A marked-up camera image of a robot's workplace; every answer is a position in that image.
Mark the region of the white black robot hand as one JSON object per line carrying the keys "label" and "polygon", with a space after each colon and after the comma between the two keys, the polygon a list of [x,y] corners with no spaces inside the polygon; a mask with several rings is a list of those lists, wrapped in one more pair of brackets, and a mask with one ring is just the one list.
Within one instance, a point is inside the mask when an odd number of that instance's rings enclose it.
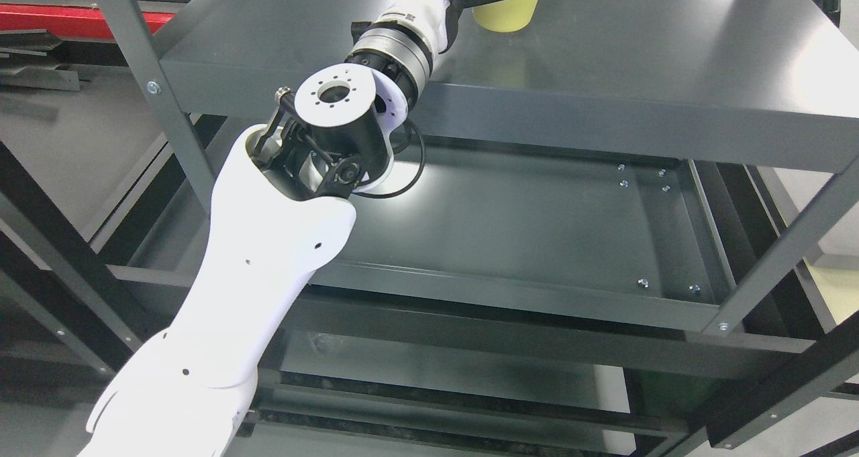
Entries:
{"label": "white black robot hand", "polygon": [[453,46],[463,11],[503,0],[396,0],[372,22],[355,22],[354,39],[371,29],[399,30],[410,35],[429,56],[438,56]]}

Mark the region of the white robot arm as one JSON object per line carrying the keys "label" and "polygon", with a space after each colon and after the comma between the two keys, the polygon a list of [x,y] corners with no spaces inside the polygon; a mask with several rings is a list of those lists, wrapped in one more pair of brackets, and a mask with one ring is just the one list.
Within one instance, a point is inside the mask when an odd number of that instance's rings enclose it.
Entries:
{"label": "white robot arm", "polygon": [[99,396],[83,456],[221,456],[254,399],[258,365],[313,274],[356,224],[352,195],[393,170],[393,130],[449,48],[444,21],[387,11],[340,64],[280,88],[243,131],[211,198],[199,272],[170,325]]}

